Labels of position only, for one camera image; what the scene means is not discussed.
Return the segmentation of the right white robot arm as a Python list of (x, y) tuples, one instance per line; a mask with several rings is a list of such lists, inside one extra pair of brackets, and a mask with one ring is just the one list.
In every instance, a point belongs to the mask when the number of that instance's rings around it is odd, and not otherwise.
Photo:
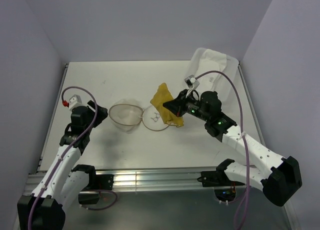
[(246, 183), (263, 192), (274, 205), (282, 207), (302, 187), (299, 162), (292, 156), (277, 154), (241, 130), (222, 112), (222, 102), (215, 91), (205, 91), (199, 99), (181, 91), (163, 107), (177, 117), (190, 114), (205, 122), (208, 134), (248, 157), (254, 168), (247, 168), (233, 159), (226, 159), (216, 168), (216, 179), (222, 185)]

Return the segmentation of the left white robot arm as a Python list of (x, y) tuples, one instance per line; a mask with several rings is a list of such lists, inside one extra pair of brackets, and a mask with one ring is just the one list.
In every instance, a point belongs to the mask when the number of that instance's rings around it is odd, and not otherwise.
[(108, 110), (90, 100), (87, 105), (76, 103), (70, 111), (71, 122), (49, 170), (31, 194), (18, 200), (22, 230), (63, 229), (67, 209), (74, 199), (83, 189), (91, 190), (98, 183), (94, 166), (76, 163), (90, 142), (92, 129), (108, 117)]

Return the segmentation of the white mesh laundry bag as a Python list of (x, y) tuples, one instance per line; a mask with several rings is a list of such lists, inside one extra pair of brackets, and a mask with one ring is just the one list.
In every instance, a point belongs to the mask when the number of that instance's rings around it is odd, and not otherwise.
[(153, 132), (162, 132), (173, 123), (164, 123), (160, 113), (153, 105), (143, 107), (135, 99), (121, 99), (115, 102), (108, 110), (108, 117), (121, 131), (130, 133), (143, 125)]

